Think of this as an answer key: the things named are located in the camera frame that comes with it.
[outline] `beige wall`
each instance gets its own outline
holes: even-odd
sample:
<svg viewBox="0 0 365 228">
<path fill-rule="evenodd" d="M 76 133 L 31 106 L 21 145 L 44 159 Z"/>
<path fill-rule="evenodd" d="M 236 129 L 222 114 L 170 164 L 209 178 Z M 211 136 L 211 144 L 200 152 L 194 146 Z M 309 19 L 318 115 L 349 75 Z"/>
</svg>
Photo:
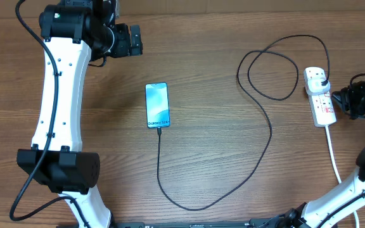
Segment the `beige wall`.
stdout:
<svg viewBox="0 0 365 228">
<path fill-rule="evenodd" d="M 37 17 L 47 4 L 59 0 L 28 0 L 23 17 Z M 232 13 L 253 11 L 365 10 L 365 0 L 119 0 L 121 15 Z M 17 0 L 0 0 L 0 18 L 15 17 Z"/>
</svg>

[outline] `wooden table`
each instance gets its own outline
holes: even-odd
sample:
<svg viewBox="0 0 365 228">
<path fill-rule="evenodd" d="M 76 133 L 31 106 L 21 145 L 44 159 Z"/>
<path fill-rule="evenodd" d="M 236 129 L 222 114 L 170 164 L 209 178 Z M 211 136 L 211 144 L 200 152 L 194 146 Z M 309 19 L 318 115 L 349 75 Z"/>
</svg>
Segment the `wooden table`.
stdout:
<svg viewBox="0 0 365 228">
<path fill-rule="evenodd" d="M 36 19 L 29 25 L 40 33 Z M 140 24 L 144 55 L 110 59 L 89 68 L 81 112 L 83 151 L 98 152 L 98 186 L 116 221 L 192 222 L 271 217 L 314 200 L 336 185 L 323 128 L 314 126 L 302 71 L 327 69 L 317 41 L 294 38 L 273 50 L 293 58 L 300 82 L 285 101 L 263 98 L 273 137 L 255 175 L 235 193 L 201 212 L 187 212 L 161 194 L 156 180 L 157 133 L 146 127 L 144 85 L 169 85 L 171 127 L 162 134 L 161 180 L 178 203 L 205 206 L 239 184 L 253 169 L 269 130 L 260 108 L 235 79 L 242 57 L 276 39 L 313 34 L 326 43 L 332 91 L 365 72 L 365 12 L 245 13 L 223 15 L 124 16 Z M 241 71 L 246 82 L 246 69 Z M 283 97 L 295 82 L 293 65 L 262 56 L 252 68 L 253 83 L 264 93 Z M 0 20 L 0 227 L 54 227 L 75 221 L 59 202 L 23 223 L 8 218 L 11 204 L 27 178 L 16 164 L 18 148 L 30 148 L 39 117 L 44 56 L 17 20 Z M 330 127 L 342 178 L 353 171 L 365 146 L 365 120 L 349 120 L 336 110 Z M 33 182 L 17 215 L 55 198 Z M 359 210 L 365 227 L 365 208 Z M 353 217 L 340 227 L 353 227 Z"/>
</svg>

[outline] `extension cord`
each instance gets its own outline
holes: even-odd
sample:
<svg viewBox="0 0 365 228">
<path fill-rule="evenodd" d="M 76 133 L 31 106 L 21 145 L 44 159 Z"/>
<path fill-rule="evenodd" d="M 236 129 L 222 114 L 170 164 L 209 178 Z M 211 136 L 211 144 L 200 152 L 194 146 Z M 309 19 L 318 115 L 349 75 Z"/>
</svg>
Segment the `extension cord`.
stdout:
<svg viewBox="0 0 365 228">
<path fill-rule="evenodd" d="M 308 67 L 304 70 L 305 89 L 309 90 L 311 82 L 325 79 L 324 70 L 319 67 Z M 330 92 L 326 88 L 320 90 L 316 95 L 309 95 L 309 104 L 311 105 L 312 117 L 316 127 L 324 127 L 336 122 L 335 111 L 330 99 Z"/>
</svg>

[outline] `power strip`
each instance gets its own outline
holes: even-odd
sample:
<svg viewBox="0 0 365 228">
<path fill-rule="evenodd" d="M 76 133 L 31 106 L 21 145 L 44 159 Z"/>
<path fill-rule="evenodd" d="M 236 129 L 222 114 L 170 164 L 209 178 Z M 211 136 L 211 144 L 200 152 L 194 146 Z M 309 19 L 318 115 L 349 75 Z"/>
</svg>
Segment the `power strip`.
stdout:
<svg viewBox="0 0 365 228">
<path fill-rule="evenodd" d="M 326 79 L 324 70 L 319 67 L 308 67 L 304 70 L 305 89 L 309 97 L 309 104 L 311 105 L 312 117 L 316 127 L 324 127 L 336 122 L 335 111 L 330 99 L 329 89 L 323 89 L 317 95 L 309 95 L 308 85 L 317 80 Z"/>
</svg>

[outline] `smartphone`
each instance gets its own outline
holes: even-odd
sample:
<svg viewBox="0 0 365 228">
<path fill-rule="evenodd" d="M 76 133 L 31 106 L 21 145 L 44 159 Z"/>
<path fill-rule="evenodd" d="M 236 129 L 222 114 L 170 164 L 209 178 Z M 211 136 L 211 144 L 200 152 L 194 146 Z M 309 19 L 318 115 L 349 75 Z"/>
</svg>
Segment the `smartphone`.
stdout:
<svg viewBox="0 0 365 228">
<path fill-rule="evenodd" d="M 165 82 L 146 85 L 147 127 L 170 126 L 170 108 L 167 84 Z"/>
</svg>

